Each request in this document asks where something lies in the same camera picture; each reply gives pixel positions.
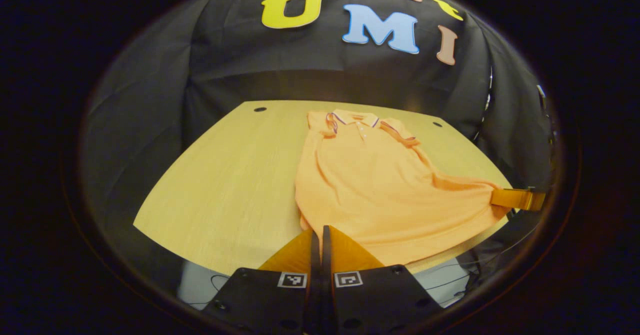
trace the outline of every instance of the shirt sleeve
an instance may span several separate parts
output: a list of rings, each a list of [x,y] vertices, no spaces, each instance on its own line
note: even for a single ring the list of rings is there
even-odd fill
[[[325,137],[336,136],[338,125],[336,124],[336,121],[330,116],[329,112],[309,111],[306,114],[306,120],[308,121],[309,130],[318,132]]]
[[[380,120],[380,129],[394,137],[398,142],[405,146],[416,146],[420,144],[420,140],[407,130],[402,121],[395,118],[385,118]]]

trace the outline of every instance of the blue letter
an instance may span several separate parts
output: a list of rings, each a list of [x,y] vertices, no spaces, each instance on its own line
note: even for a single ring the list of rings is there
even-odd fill
[[[389,46],[410,54],[418,54],[420,49],[414,39],[414,24],[418,19],[406,13],[393,13],[382,21],[371,7],[357,4],[346,4],[344,8],[350,13],[349,33],[342,37],[347,43],[366,44],[369,38],[364,34],[368,30],[373,42],[382,45],[393,33]]]

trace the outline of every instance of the orange polo shirt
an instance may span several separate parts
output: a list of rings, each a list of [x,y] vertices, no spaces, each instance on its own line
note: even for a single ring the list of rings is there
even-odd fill
[[[497,223],[498,185],[438,171],[393,118],[311,111],[295,178],[300,225],[322,241],[331,225],[385,266],[408,264],[460,244]]]

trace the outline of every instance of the white floor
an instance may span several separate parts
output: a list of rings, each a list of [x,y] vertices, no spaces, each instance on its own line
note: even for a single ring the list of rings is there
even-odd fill
[[[427,289],[429,295],[441,307],[446,308],[462,298],[462,292],[469,280],[467,274],[468,271],[462,269],[456,259],[451,259],[416,273],[414,276],[422,287]],[[182,271],[182,283],[178,289],[178,298],[202,310],[218,292],[211,281],[218,289],[227,281],[222,276],[215,276],[211,280],[214,275],[222,274],[186,261]]]

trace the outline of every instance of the wooden table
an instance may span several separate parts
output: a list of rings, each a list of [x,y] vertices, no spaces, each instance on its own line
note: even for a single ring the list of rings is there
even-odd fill
[[[254,111],[257,108],[266,110]],[[337,108],[398,119],[444,173],[511,187],[484,153],[438,117],[342,102],[249,101],[218,121],[169,167],[140,207],[134,226],[176,255],[213,271],[231,275],[238,267],[260,267],[302,231],[294,179],[309,130],[307,112]],[[505,223],[506,216],[464,243],[407,268],[416,273],[446,262]]]

